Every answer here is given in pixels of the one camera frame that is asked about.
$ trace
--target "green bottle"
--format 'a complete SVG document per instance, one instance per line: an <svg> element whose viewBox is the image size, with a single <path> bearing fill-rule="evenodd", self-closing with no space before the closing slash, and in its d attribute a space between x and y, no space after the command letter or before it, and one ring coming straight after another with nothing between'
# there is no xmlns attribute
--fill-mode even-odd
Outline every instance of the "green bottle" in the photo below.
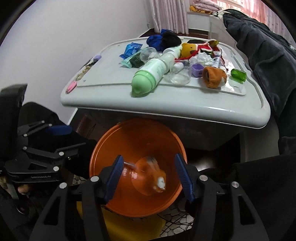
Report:
<svg viewBox="0 0 296 241"><path fill-rule="evenodd" d="M230 73L234 81L238 80L237 82L241 84L242 82L246 81L247 73L245 71L241 71L239 69L232 69Z"/></svg>

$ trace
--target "blue gripper pad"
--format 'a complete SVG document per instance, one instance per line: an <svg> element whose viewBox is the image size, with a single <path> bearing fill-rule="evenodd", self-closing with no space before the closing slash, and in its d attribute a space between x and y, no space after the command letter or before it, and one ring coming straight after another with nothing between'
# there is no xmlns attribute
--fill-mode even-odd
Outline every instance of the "blue gripper pad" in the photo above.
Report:
<svg viewBox="0 0 296 241"><path fill-rule="evenodd" d="M193 185L193 182L186 170L185 165L187 165L187 164L184 161L182 155L176 154L175 155L175 167L177 169L177 173L178 173L180 182L183 187L183 192L185 194L186 199L189 200L190 202L193 202L195 199L194 185Z"/></svg>
<svg viewBox="0 0 296 241"><path fill-rule="evenodd" d="M54 136L63 136L71 134L73 128L72 126L60 125L60 126L51 126L45 131Z"/></svg>
<svg viewBox="0 0 296 241"><path fill-rule="evenodd" d="M104 195L104 201L108 203L114 196L117 184L119 182L121 173L123 170L123 157L117 156L115 159L113 165L112 165L112 171L109 175L109 178L106 182L106 192Z"/></svg>

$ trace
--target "green bottle cap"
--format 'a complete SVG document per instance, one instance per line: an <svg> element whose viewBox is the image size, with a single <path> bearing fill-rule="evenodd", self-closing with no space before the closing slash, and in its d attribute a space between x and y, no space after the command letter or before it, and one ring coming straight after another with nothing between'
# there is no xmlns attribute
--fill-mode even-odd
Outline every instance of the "green bottle cap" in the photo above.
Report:
<svg viewBox="0 0 296 241"><path fill-rule="evenodd" d="M131 82L133 96L149 93L155 87L155 78L146 71L136 72Z"/></svg>

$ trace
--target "yellow plush toy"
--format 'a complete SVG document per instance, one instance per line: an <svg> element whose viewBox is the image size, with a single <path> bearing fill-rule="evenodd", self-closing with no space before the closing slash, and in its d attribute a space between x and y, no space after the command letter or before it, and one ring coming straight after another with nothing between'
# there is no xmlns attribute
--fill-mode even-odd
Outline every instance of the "yellow plush toy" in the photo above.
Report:
<svg viewBox="0 0 296 241"><path fill-rule="evenodd" d="M208 41L200 44L183 43L180 58L188 58L197 50L207 52L211 55L213 51L220 51L217 47L218 43L219 41L215 39L209 39Z"/></svg>
<svg viewBox="0 0 296 241"><path fill-rule="evenodd" d="M189 57L198 48L197 44L183 43L181 50L181 58Z"/></svg>

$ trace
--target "orange sock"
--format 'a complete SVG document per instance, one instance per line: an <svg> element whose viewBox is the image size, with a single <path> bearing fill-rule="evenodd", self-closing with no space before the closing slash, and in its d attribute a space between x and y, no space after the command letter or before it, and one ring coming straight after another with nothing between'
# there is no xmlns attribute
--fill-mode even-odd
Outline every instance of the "orange sock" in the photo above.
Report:
<svg viewBox="0 0 296 241"><path fill-rule="evenodd" d="M208 88L218 88L221 82L226 83L227 75L222 69L205 67L202 71L202 78Z"/></svg>

